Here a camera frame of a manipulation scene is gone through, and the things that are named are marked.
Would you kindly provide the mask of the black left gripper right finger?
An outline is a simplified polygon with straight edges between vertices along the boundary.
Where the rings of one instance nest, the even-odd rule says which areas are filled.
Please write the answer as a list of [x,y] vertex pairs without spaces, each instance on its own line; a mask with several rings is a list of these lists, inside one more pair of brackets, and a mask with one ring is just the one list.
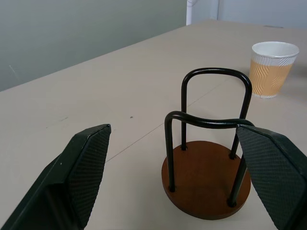
[[279,230],[307,228],[307,157],[286,136],[254,126],[236,129],[252,184]]

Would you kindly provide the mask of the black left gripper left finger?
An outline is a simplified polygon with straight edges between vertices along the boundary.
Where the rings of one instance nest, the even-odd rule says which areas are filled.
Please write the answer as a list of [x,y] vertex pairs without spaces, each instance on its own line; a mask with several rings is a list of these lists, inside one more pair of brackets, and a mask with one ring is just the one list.
[[75,134],[39,174],[3,230],[83,230],[102,181],[111,125]]

